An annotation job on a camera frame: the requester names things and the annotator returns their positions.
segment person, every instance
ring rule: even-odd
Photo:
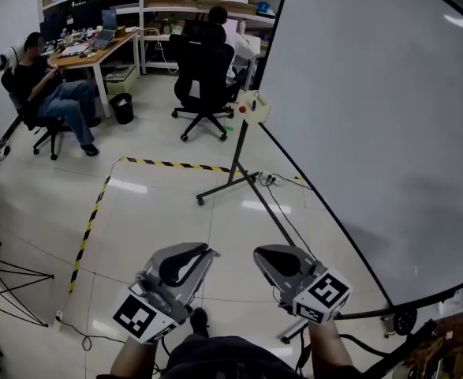
[[[208,20],[213,24],[223,26],[228,20],[228,12],[221,6],[212,7],[208,13]],[[240,86],[247,78],[247,71],[245,70],[236,74],[233,70],[234,59],[239,56],[245,60],[250,60],[256,56],[256,52],[252,48],[250,42],[247,41],[243,35],[236,31],[230,31],[225,27],[224,31],[226,31],[226,43],[234,49],[234,57],[230,68],[228,69],[226,83],[230,90],[230,95],[234,98],[232,101],[235,101],[238,96],[238,92],[240,91]]]
[[[208,316],[195,309],[190,319],[193,334],[172,352],[162,379],[300,379],[301,376],[272,353],[240,337],[210,338]],[[315,378],[359,377],[334,322],[309,324]],[[151,379],[157,344],[140,344],[131,337],[119,352],[110,375],[105,378]]]
[[[43,37],[31,33],[24,42],[26,52],[14,71],[15,94],[33,117],[63,118],[75,133],[88,156],[96,156],[90,127],[100,123],[95,118],[95,89],[87,81],[63,83],[58,67],[41,56]]]

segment floor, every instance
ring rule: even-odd
[[[93,336],[126,338],[111,317],[117,293],[134,280],[152,253],[180,242],[207,242],[222,255],[215,260],[193,305],[211,319],[213,336],[242,336],[265,347],[291,366],[300,354],[300,340],[290,345],[278,335],[296,321],[275,305],[271,287],[254,265],[252,251],[265,244],[286,244],[278,228],[247,185],[209,197],[198,206],[195,194],[226,180],[217,171],[178,169],[117,162],[123,156],[179,163],[228,167],[237,143],[241,120],[223,119],[233,128],[221,142],[213,126],[203,124],[180,140],[189,119],[170,112],[176,77],[142,76],[135,86],[136,119],[120,126],[106,120],[94,134],[100,155],[87,158],[71,133],[62,139],[57,161],[44,146],[32,153],[36,137],[21,125],[12,139],[12,152],[0,166],[0,259],[55,275],[54,280],[17,291],[17,297],[49,328],[37,327],[0,313],[2,377],[15,379],[94,378],[108,373],[120,343],[95,339],[92,349],[81,347],[82,336],[70,327],[55,330],[57,310],[63,320]],[[292,178],[296,171],[264,132],[249,128],[241,162],[253,171],[267,170]],[[105,178],[111,180],[92,226],[80,263],[75,291],[68,286],[88,219]],[[267,190],[260,188],[277,212]],[[340,271],[354,292],[344,313],[381,308],[385,300],[376,284],[315,195],[286,183],[273,187],[286,215],[309,242],[317,257]],[[298,245],[292,227],[282,223]],[[2,275],[10,286],[30,277]],[[13,310],[0,298],[0,307]],[[382,351],[392,351],[402,340],[385,340],[379,319],[338,322],[341,332],[357,336]],[[171,332],[166,345],[174,349],[187,334],[188,324]],[[365,370],[379,359],[353,343],[346,343],[356,367]],[[158,350],[164,367],[167,356]],[[305,374],[311,368],[307,364]]]

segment hand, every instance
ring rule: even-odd
[[[49,73],[45,75],[47,80],[52,80],[56,76],[56,69],[49,70]]]

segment black shoe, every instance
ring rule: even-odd
[[[190,319],[192,331],[195,334],[200,334],[205,338],[209,338],[208,335],[208,315],[202,308],[198,307],[194,309],[194,313]]]
[[[94,128],[95,126],[98,126],[100,123],[102,123],[102,120],[100,118],[91,118],[86,119],[86,123],[90,128]]]
[[[93,144],[81,144],[80,146],[89,157],[97,156],[99,153],[98,149]]]

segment trash can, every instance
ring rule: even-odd
[[[110,100],[110,105],[114,109],[115,118],[122,125],[133,120],[133,103],[131,94],[126,92],[116,95]]]

